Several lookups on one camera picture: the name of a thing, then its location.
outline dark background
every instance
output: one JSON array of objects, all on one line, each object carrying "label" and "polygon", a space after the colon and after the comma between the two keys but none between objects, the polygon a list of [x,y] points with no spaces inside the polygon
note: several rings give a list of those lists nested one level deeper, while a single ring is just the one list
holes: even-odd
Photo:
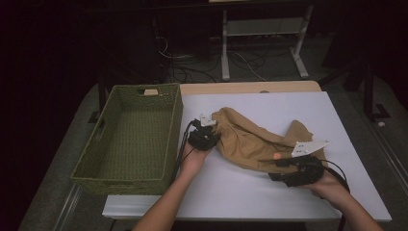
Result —
[{"label": "dark background", "polygon": [[[111,7],[151,2],[117,1]],[[87,13],[106,7],[107,1],[96,0],[0,2],[2,230],[18,228],[79,104],[101,75],[109,85],[161,83],[157,34],[174,46],[200,47],[193,51],[205,55],[206,37],[220,33],[216,11]],[[308,34],[336,32],[324,65],[340,68],[364,57],[408,108],[406,10],[403,1],[331,1],[315,7]],[[262,13],[236,10],[235,16]],[[152,26],[155,20],[160,26]]]}]

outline white tabletop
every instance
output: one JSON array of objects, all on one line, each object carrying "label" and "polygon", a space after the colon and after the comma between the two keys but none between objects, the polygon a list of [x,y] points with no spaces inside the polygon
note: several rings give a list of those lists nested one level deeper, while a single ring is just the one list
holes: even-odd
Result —
[{"label": "white tabletop", "polygon": [[[326,158],[343,169],[353,196],[376,220],[391,220],[326,92],[184,95],[183,104],[180,138],[191,120],[200,114],[210,116],[222,107],[231,107],[282,136],[294,119],[299,120],[315,141],[331,141],[324,148]],[[157,199],[152,195],[109,195],[102,214],[139,218]],[[271,181],[266,173],[237,167],[215,149],[191,184],[177,218],[316,221],[340,215],[308,190],[288,188]]]}]

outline tan cloth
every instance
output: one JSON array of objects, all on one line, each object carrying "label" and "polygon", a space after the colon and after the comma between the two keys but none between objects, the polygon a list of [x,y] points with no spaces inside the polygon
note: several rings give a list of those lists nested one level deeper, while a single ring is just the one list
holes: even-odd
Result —
[{"label": "tan cloth", "polygon": [[[294,120],[285,137],[273,134],[259,127],[248,118],[231,108],[222,108],[213,113],[216,133],[221,134],[217,148],[229,161],[243,168],[269,173],[290,173],[296,167],[277,167],[273,154],[281,154],[281,159],[292,157],[297,141],[312,141],[313,134],[299,121]],[[323,150],[313,155],[325,159]]]}]

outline gray floor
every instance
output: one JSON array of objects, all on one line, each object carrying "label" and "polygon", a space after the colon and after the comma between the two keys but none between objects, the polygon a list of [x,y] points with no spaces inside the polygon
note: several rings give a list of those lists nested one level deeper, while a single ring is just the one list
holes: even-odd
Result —
[{"label": "gray floor", "polygon": [[[318,81],[334,71],[321,67],[331,39],[328,36],[305,40],[301,55],[310,80]],[[301,81],[289,53],[289,48],[293,45],[292,37],[231,40],[230,82],[261,81],[260,77],[267,81]],[[242,58],[251,64],[253,71],[260,77],[242,62]],[[169,69],[169,82],[212,82],[219,81],[221,76],[219,52],[215,52],[210,60],[188,58],[177,59],[176,63],[179,67]],[[186,74],[186,69],[180,66],[201,70],[205,74],[190,70]],[[385,230],[406,230],[408,196],[406,188],[401,186],[406,178],[399,177],[406,177],[406,172],[394,165],[400,162],[402,166],[408,167],[408,146],[404,143],[408,140],[408,112],[396,101],[389,86],[375,79],[374,103],[382,104],[391,115],[391,118],[379,119],[378,121],[385,122],[385,126],[378,127],[362,112],[363,89],[346,92],[342,87],[345,77],[346,74],[322,86],[322,89],[329,93],[345,130],[393,218],[381,225]],[[88,119],[97,108],[98,95],[95,87],[78,109],[20,230],[110,230],[113,221],[101,215],[106,196],[82,192],[68,179],[92,131],[93,124],[88,123]],[[134,220],[120,220],[115,223],[113,230],[130,229],[134,223]],[[337,225],[337,221],[330,221],[307,223],[306,227],[309,231],[337,230]]]}]

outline wicker basket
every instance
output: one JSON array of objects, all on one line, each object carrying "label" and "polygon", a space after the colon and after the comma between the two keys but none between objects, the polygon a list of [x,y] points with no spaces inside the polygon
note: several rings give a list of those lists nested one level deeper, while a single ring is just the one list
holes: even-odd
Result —
[{"label": "wicker basket", "polygon": [[182,115],[177,84],[115,86],[71,179],[89,193],[162,194],[176,168]]}]

